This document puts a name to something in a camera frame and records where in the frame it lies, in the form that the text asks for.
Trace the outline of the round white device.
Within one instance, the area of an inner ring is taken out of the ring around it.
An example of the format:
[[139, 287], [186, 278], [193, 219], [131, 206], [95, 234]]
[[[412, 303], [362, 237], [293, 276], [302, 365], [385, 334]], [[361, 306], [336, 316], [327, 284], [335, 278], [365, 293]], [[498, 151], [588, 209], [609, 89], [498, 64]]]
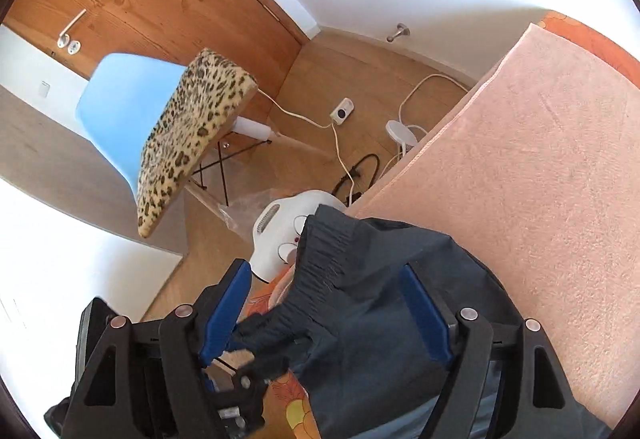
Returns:
[[418, 139], [411, 129], [397, 120], [389, 120], [385, 125], [385, 130], [390, 139], [396, 142], [402, 155], [418, 144]]

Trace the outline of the white handheld appliance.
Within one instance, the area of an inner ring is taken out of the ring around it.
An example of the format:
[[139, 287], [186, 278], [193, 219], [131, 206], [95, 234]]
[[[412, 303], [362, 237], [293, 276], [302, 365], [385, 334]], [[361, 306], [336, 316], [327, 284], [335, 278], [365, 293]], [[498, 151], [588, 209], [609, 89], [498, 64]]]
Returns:
[[255, 277], [269, 283], [284, 269], [295, 251], [308, 216], [320, 205], [344, 212], [343, 202], [329, 192], [308, 190], [272, 201], [256, 219], [252, 231], [254, 251], [248, 262]]

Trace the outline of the leopard print cushion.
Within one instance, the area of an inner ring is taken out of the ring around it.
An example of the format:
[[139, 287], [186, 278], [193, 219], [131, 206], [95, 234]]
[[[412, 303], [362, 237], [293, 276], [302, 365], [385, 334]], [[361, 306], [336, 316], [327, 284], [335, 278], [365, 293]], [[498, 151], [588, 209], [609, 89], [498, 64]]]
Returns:
[[213, 144], [258, 90], [255, 78], [205, 48], [186, 67], [142, 148], [137, 182], [138, 234], [151, 237]]

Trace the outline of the wooden door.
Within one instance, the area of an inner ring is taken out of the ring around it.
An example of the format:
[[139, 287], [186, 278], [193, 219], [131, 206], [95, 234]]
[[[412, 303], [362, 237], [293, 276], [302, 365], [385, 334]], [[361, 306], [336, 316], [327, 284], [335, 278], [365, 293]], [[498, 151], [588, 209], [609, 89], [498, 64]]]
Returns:
[[[70, 30], [78, 54], [58, 49]], [[112, 52], [186, 64], [212, 48], [276, 96], [307, 35], [274, 0], [14, 0], [1, 25], [1, 84], [64, 125], [81, 87]]]

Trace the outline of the dark grey pants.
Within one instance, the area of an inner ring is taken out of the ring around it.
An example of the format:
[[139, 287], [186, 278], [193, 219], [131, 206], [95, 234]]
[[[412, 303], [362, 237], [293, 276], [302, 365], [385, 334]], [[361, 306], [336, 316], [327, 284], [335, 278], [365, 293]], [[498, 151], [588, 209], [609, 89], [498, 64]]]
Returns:
[[[399, 274], [417, 263], [457, 318], [454, 361], [427, 353]], [[606, 438], [539, 322], [449, 235], [321, 206], [284, 298], [241, 321], [234, 349], [305, 389], [325, 438]]]

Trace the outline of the metal door stopper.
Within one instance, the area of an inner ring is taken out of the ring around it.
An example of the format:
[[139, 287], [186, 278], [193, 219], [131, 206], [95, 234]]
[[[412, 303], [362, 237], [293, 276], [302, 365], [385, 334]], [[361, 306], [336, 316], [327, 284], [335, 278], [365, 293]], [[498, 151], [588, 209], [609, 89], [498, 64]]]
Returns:
[[398, 23], [398, 25], [396, 25], [396, 30], [386, 37], [386, 42], [392, 44], [398, 38], [409, 36], [410, 34], [411, 32], [407, 25]]

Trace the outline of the light blue chair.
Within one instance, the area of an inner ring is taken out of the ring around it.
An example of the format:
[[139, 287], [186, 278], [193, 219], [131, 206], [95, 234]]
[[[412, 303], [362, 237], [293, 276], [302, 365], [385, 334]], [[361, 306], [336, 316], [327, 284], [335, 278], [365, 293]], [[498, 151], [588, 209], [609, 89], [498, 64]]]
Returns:
[[114, 52], [88, 81], [76, 118], [89, 141], [138, 190], [142, 149], [186, 68], [150, 57]]

